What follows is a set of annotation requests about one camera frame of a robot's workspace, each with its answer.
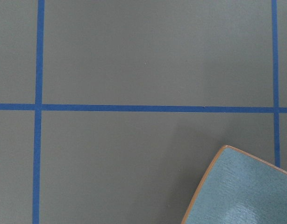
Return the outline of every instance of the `grid line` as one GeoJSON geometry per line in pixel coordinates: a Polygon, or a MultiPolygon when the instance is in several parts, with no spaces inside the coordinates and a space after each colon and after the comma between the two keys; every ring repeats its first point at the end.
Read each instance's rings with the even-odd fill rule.
{"type": "Polygon", "coordinates": [[[274,164],[280,167],[280,107],[279,107],[279,51],[277,0],[271,1],[273,35],[273,132],[274,164]]]}
{"type": "MultiPolygon", "coordinates": [[[[35,104],[0,104],[0,111],[34,111],[35,104]]],[[[42,104],[42,111],[275,113],[274,107],[42,104]]],[[[278,107],[287,113],[287,107],[278,107]]]]}
{"type": "Polygon", "coordinates": [[[32,223],[39,224],[40,216],[40,167],[41,167],[41,132],[42,132],[42,95],[43,95],[43,37],[45,1],[38,0],[37,35],[36,35],[36,98],[34,158],[33,158],[33,193],[32,223]]]}

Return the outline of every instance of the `gray floor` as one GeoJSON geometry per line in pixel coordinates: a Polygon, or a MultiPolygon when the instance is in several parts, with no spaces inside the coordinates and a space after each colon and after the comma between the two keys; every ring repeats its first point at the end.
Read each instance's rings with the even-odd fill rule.
{"type": "MultiPolygon", "coordinates": [[[[287,0],[278,2],[287,107],[287,0]]],[[[0,0],[0,103],[34,103],[35,0],[0,0]]],[[[46,0],[44,104],[273,106],[270,0],[46,0]]],[[[218,149],[274,163],[272,113],[44,111],[41,224],[175,224],[218,149]]],[[[32,223],[33,111],[0,111],[0,223],[32,223]]],[[[280,115],[287,171],[287,114],[280,115]]]]}

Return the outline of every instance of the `light blue plate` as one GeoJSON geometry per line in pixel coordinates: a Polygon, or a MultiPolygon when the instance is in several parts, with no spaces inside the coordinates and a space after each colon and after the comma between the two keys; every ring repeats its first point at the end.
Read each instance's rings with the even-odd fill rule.
{"type": "Polygon", "coordinates": [[[224,146],[206,171],[183,224],[287,224],[287,172],[224,146]]]}

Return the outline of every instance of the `floor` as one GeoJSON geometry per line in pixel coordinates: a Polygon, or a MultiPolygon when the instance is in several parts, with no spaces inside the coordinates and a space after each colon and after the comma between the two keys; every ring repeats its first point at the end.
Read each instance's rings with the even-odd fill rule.
{"type": "Polygon", "coordinates": [[[180,223],[225,144],[287,171],[287,0],[0,0],[0,223],[180,223]]]}

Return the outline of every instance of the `blue tape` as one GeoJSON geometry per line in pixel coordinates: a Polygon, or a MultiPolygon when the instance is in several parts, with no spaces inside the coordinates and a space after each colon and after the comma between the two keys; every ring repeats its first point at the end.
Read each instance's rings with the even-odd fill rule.
{"type": "Polygon", "coordinates": [[[287,107],[280,107],[279,113],[287,113],[287,107]]]}
{"type": "Polygon", "coordinates": [[[43,34],[45,1],[38,0],[36,36],[36,98],[33,160],[32,224],[39,224],[40,217],[40,166],[43,93],[43,34]]]}
{"type": "Polygon", "coordinates": [[[277,0],[271,1],[273,31],[273,108],[274,108],[274,159],[280,167],[280,109],[279,109],[279,53],[277,0]]]}
{"type": "Polygon", "coordinates": [[[117,111],[117,112],[213,112],[273,113],[273,107],[229,106],[151,106],[151,105],[60,105],[43,104],[43,111],[117,111]]]}
{"type": "Polygon", "coordinates": [[[0,104],[0,111],[34,111],[34,104],[0,104]]]}

